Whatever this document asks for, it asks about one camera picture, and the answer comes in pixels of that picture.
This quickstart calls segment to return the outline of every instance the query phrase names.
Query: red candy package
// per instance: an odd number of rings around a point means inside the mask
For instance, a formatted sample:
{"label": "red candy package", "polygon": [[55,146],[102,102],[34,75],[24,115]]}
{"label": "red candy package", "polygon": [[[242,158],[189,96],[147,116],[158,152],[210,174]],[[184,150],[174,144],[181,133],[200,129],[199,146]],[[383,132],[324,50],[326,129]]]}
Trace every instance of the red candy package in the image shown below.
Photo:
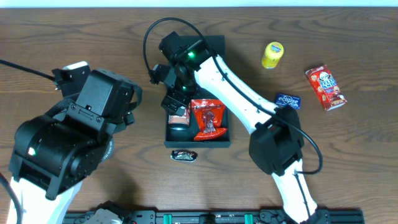
{"label": "red candy package", "polygon": [[325,111],[347,103],[327,65],[310,69],[305,74]]}
{"label": "red candy package", "polygon": [[225,105],[220,100],[192,100],[191,106],[200,129],[194,141],[216,139],[228,130],[221,128]]}

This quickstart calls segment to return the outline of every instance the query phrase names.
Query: blue candy package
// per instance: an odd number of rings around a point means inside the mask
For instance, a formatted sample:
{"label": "blue candy package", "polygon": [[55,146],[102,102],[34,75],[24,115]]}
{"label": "blue candy package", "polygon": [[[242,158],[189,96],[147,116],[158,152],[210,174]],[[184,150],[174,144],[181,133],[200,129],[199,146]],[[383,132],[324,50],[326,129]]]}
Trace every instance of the blue candy package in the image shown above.
{"label": "blue candy package", "polygon": [[286,94],[276,94],[275,104],[284,107],[286,105],[291,106],[294,109],[300,109],[301,99],[297,96],[289,96]]}

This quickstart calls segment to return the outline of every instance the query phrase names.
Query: yellow cylinder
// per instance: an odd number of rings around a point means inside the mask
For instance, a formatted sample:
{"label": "yellow cylinder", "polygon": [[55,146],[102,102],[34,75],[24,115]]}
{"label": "yellow cylinder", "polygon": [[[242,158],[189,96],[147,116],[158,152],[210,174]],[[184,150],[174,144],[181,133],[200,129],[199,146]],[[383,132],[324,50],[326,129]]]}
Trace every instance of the yellow cylinder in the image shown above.
{"label": "yellow cylinder", "polygon": [[261,59],[261,64],[266,69],[273,69],[284,54],[284,47],[278,42],[270,43]]}

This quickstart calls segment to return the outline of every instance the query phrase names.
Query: wooden table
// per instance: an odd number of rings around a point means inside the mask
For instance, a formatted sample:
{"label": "wooden table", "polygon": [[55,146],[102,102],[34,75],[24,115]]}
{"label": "wooden table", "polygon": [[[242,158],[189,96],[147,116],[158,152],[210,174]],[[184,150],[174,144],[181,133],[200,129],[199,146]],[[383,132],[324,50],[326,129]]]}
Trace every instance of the wooden table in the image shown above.
{"label": "wooden table", "polygon": [[[116,153],[85,179],[70,210],[112,200],[126,208],[259,209],[282,206],[272,178],[248,154],[249,135],[232,116],[229,149],[196,149],[194,163],[175,162],[163,145],[164,88],[149,83],[142,59],[146,29],[161,17],[181,17],[205,35],[225,35],[228,65],[259,94],[280,91],[302,98],[303,129],[320,146],[324,168],[307,177],[312,197],[330,208],[360,208],[367,223],[398,222],[398,13],[388,8],[231,9],[1,9],[0,56],[26,67],[51,69],[86,60],[138,82],[142,105],[136,124],[115,135]],[[165,63],[160,39],[186,26],[166,22],[148,40],[149,63]],[[261,67],[265,46],[281,42],[275,70]],[[329,65],[347,105],[324,112],[304,71]],[[0,171],[7,167],[14,133],[61,99],[46,79],[1,66]],[[318,165],[306,144],[304,168]],[[9,197],[0,188],[0,222]]]}

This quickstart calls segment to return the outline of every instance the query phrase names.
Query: black tray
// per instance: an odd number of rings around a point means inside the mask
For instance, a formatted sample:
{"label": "black tray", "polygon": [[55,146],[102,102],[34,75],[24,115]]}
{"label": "black tray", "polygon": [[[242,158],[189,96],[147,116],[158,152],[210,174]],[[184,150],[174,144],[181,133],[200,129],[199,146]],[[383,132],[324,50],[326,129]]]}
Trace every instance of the black tray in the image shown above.
{"label": "black tray", "polygon": [[[181,36],[182,41],[185,44],[193,44],[199,40],[197,36]],[[211,47],[225,60],[225,41],[223,35],[206,36],[206,40],[209,42]],[[194,99],[216,99],[214,95],[208,91],[201,89],[193,97]],[[169,114],[166,113],[166,132],[165,142],[166,148],[217,148],[217,147],[229,147],[231,145],[230,140],[230,129],[229,129],[229,110],[226,108],[221,122],[221,128],[228,128],[227,132],[222,137],[212,139],[210,141],[193,141],[193,138],[199,133],[199,127],[193,110],[190,113],[190,126],[184,130],[174,130],[169,128]]]}

